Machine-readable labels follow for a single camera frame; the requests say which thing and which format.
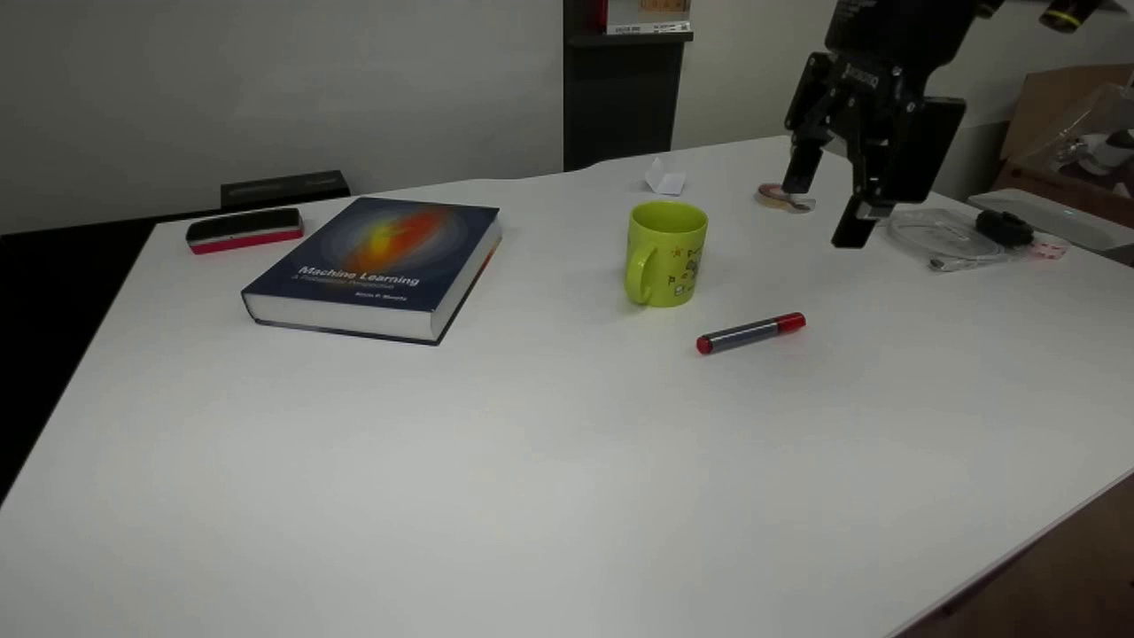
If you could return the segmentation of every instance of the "mug handle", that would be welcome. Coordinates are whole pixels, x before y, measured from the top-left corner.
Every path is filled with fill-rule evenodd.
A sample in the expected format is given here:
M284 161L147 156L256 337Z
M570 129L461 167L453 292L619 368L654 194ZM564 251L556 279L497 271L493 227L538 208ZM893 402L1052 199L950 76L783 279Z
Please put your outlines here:
M635 306L648 306L652 297L652 288L648 288L648 264L652 264L652 251L635 251L629 254L629 265L628 265L628 292L629 292L629 301Z

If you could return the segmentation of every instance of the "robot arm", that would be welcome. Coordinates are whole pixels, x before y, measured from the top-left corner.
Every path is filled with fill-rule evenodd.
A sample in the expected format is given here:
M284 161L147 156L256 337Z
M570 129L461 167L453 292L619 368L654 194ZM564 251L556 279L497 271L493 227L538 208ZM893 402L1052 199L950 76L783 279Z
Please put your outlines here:
M975 17L1004 0L839 0L826 32L830 53L812 53L787 110L791 167L783 190L812 189L823 147L839 134L855 164L855 190L831 233L862 247L897 203L924 203L958 125L961 98L924 97ZM1052 0L1045 26L1074 32L1097 0Z

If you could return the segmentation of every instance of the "pen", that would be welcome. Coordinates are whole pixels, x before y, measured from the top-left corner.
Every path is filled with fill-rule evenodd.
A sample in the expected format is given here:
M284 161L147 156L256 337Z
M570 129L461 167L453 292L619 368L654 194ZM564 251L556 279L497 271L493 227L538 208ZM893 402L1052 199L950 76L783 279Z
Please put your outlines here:
M803 325L806 325L803 313L770 314L770 318L759 318L759 321L701 333L699 337L699 351L701 356L714 356L714 351L731 351L731 346L740 346L740 343L770 342L770 337L779 337L779 333L797 333Z

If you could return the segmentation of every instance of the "white wall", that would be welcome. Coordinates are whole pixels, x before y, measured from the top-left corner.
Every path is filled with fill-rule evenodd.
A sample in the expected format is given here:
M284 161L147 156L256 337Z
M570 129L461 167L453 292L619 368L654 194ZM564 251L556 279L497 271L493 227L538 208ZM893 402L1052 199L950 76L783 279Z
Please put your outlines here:
M0 233L564 161L558 0L2 0Z
M708 147L783 130L797 76L831 13L831 0L693 0L672 147ZM994 147L1019 77L1066 65L1134 65L1134 26L1093 12L1078 36L1038 26L1041 4L1004 4L966 32L927 92L966 98L939 189L965 194L994 171Z
M969 115L939 189L966 190L1025 72L1134 60L1007 4L930 80ZM831 0L693 0L672 147L779 134ZM2 0L0 233L211 208L224 182L339 167L353 189L564 164L558 0Z

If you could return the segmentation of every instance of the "yellow mug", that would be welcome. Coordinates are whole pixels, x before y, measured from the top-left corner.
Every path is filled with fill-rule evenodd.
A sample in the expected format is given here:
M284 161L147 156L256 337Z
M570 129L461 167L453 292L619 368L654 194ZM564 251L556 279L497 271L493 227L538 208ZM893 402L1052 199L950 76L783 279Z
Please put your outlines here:
M635 207L628 239L628 297L635 306L672 308L699 288L708 216L678 199Z

